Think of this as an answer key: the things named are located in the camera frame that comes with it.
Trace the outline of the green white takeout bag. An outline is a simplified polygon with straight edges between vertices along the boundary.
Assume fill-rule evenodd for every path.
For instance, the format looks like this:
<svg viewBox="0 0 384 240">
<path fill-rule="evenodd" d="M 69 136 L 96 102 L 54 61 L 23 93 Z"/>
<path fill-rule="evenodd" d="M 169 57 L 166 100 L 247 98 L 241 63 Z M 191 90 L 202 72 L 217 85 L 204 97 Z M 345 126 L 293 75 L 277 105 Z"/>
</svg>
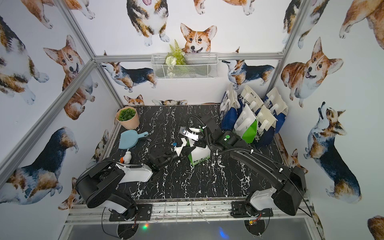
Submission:
<svg viewBox="0 0 384 240">
<path fill-rule="evenodd" d="M 192 166 L 210 159 L 211 151 L 206 146 L 205 148 L 199 147 L 191 138 L 181 138 L 182 144 L 177 146 L 174 144 L 174 150 L 180 158 L 186 157 Z"/>
</svg>

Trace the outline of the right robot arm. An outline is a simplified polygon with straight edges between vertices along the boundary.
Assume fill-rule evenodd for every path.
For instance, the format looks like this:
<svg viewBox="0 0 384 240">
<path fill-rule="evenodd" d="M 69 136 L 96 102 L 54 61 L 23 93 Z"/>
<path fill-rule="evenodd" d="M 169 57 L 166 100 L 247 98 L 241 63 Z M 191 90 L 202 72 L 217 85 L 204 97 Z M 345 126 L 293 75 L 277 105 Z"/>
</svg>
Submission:
<svg viewBox="0 0 384 240">
<path fill-rule="evenodd" d="M 199 122 L 198 139 L 209 148 L 211 154 L 230 158 L 243 163 L 267 180 L 271 188 L 254 191 L 239 210 L 233 210 L 234 218 L 261 217 L 265 209 L 278 208 L 289 216 L 295 216 L 307 190 L 305 173 L 298 166 L 287 167 L 252 148 L 240 136 L 231 131 L 213 129 L 199 116 L 190 114 L 187 124 L 193 119 Z"/>
</svg>

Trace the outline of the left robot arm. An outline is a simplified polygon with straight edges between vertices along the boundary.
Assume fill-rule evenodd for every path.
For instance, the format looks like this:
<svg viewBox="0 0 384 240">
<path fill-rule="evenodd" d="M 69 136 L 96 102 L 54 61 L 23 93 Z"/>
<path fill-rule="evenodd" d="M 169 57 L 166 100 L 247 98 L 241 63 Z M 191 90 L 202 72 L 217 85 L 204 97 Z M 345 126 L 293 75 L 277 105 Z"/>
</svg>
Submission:
<svg viewBox="0 0 384 240">
<path fill-rule="evenodd" d="M 141 165 L 130 164 L 132 153 L 127 150 L 118 162 L 105 159 L 84 172 L 75 187 L 87 207 L 102 206 L 127 221 L 135 219 L 139 215 L 138 205 L 130 195 L 118 191 L 118 186 L 129 182 L 152 182 L 164 172 L 165 167 L 187 158 L 196 149 L 195 146 L 175 147 L 166 143 L 155 145 L 167 146 L 171 150 L 162 155 L 150 155 L 149 161 Z"/>
</svg>

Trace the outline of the blue white bag left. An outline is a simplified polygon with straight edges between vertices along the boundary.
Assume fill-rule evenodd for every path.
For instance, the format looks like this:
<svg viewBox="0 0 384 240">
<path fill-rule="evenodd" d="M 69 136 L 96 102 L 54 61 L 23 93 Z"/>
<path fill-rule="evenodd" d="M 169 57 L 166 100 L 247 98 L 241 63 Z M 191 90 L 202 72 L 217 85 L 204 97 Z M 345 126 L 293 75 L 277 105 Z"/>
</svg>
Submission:
<svg viewBox="0 0 384 240">
<path fill-rule="evenodd" d="M 238 94 L 233 85 L 229 84 L 220 104 L 220 120 L 223 131 L 232 131 L 234 129 L 240 107 Z"/>
</svg>

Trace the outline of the blue white bag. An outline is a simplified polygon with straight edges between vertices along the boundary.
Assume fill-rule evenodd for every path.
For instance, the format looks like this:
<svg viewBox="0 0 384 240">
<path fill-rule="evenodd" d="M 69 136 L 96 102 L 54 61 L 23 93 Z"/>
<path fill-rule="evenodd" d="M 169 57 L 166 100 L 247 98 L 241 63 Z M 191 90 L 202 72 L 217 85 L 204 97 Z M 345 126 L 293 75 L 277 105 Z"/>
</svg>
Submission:
<svg viewBox="0 0 384 240">
<path fill-rule="evenodd" d="M 275 134 L 282 128 L 288 115 L 289 107 L 275 87 L 269 91 L 264 104 L 256 111 L 258 132 L 255 136 L 257 146 L 269 145 Z"/>
<path fill-rule="evenodd" d="M 261 107 L 264 105 L 262 99 L 249 86 L 245 86 L 241 94 L 238 95 L 238 101 L 240 103 L 239 114 L 243 111 L 245 105 L 248 105 L 257 115 Z"/>
<path fill-rule="evenodd" d="M 233 85 L 229 84 L 220 104 L 220 120 L 223 131 L 232 131 L 234 129 L 240 107 L 238 94 Z"/>
</svg>

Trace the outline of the blue white bag middle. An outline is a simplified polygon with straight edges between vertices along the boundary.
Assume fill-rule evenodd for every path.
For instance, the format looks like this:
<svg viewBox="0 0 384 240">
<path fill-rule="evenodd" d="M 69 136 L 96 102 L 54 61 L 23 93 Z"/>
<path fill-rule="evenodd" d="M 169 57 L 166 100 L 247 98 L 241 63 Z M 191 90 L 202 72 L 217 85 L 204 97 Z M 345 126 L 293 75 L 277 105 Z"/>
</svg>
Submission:
<svg viewBox="0 0 384 240">
<path fill-rule="evenodd" d="M 240 103 L 239 114 L 243 111 L 245 105 L 248 105 L 257 115 L 261 107 L 264 105 L 262 99 L 249 86 L 245 86 L 241 94 L 238 95 L 238 101 Z"/>
</svg>

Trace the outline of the blue white bag right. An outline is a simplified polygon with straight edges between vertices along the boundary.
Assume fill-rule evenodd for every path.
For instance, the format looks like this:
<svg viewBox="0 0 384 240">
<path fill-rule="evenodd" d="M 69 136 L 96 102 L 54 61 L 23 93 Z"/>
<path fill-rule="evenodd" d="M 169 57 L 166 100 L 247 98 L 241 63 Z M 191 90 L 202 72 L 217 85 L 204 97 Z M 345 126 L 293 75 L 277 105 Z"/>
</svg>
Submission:
<svg viewBox="0 0 384 240">
<path fill-rule="evenodd" d="M 269 145 L 275 134 L 282 128 L 288 115 L 289 107 L 275 87 L 269 91 L 264 104 L 256 111 L 258 132 L 255 136 L 257 146 Z"/>
</svg>

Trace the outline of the small white orange bottle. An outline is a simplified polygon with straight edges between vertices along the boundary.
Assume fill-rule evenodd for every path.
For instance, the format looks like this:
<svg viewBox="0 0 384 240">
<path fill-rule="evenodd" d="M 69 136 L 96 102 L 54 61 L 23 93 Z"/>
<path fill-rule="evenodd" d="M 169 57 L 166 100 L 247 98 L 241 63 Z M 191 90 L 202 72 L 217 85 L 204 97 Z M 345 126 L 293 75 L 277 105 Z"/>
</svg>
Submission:
<svg viewBox="0 0 384 240">
<path fill-rule="evenodd" d="M 130 151 L 126 151 L 125 155 L 120 158 L 120 163 L 121 164 L 130 164 L 132 159 L 132 153 Z"/>
</svg>

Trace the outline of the light blue dustpan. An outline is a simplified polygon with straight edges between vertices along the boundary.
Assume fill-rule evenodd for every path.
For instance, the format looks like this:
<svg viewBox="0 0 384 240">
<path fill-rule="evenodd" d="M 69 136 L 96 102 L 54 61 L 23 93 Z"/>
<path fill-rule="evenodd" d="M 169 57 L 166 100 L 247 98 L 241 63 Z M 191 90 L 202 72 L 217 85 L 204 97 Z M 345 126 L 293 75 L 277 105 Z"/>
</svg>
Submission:
<svg viewBox="0 0 384 240">
<path fill-rule="evenodd" d="M 120 135 L 119 149 L 129 150 L 137 144 L 140 138 L 147 137 L 148 135 L 149 135 L 148 132 L 143 132 L 141 134 L 138 134 L 138 132 L 135 130 L 124 131 Z"/>
</svg>

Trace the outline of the terracotta pot with plant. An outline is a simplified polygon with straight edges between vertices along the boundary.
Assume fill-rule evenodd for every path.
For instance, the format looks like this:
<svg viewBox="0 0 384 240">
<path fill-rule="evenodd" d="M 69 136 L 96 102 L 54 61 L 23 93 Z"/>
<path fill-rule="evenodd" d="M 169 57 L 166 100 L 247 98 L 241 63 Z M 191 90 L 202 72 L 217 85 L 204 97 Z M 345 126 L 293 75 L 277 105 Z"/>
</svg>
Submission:
<svg viewBox="0 0 384 240">
<path fill-rule="evenodd" d="M 127 130 L 135 130 L 140 125 L 139 114 L 133 107 L 125 107 L 116 113 L 116 120 Z"/>
</svg>

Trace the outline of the artificial fern with flower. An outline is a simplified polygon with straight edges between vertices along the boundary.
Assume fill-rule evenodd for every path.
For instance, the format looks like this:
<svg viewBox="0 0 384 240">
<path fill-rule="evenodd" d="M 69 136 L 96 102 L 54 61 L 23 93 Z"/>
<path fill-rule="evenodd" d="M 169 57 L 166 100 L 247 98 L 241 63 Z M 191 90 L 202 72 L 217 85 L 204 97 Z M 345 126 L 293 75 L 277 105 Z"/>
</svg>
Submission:
<svg viewBox="0 0 384 240">
<path fill-rule="evenodd" d="M 170 49 L 171 52 L 168 53 L 165 59 L 165 65 L 167 66 L 167 76 L 169 78 L 180 77 L 187 73 L 185 53 L 180 48 L 176 40 L 174 45 L 170 45 Z"/>
</svg>

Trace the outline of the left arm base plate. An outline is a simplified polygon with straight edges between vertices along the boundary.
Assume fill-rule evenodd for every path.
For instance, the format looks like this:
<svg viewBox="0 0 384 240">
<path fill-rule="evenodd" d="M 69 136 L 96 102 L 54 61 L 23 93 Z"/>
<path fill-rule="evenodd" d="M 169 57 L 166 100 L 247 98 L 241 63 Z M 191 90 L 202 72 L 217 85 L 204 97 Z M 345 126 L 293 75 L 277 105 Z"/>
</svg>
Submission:
<svg viewBox="0 0 384 240">
<path fill-rule="evenodd" d="M 115 210 L 112 210 L 109 221 L 149 221 L 152 215 L 152 208 L 152 204 L 138 204 L 136 207 L 131 206 L 123 214 L 119 214 Z"/>
</svg>

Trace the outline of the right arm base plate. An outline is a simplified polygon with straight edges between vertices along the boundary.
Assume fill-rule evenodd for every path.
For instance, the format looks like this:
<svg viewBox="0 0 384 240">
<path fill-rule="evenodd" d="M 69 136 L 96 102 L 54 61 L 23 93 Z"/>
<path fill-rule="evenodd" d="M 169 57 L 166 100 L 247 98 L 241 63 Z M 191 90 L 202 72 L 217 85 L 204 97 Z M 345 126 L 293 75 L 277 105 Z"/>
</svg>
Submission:
<svg viewBox="0 0 384 240">
<path fill-rule="evenodd" d="M 261 217 L 273 217 L 274 213 L 272 209 L 257 210 L 250 203 L 245 201 L 231 202 L 230 215 L 233 218 L 261 218 Z"/>
</svg>

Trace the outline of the aluminium frame rail front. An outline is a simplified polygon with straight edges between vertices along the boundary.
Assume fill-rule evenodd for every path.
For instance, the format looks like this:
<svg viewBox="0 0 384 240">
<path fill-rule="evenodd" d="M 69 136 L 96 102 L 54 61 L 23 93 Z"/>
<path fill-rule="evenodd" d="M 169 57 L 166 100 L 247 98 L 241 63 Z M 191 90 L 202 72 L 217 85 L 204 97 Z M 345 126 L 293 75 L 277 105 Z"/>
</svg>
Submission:
<svg viewBox="0 0 384 240">
<path fill-rule="evenodd" d="M 123 217 L 110 212 L 103 207 L 94 209 L 86 205 L 75 205 L 65 222 L 70 225 L 98 225 L 98 224 L 152 224 L 152 223 L 183 223 L 183 222 L 217 222 L 251 220 L 252 217 L 234 218 L 231 212 L 235 210 L 235 202 L 243 202 L 241 198 L 207 199 L 207 200 L 167 200 L 167 201 L 139 201 L 142 209 L 136 219 L 126 221 Z"/>
</svg>

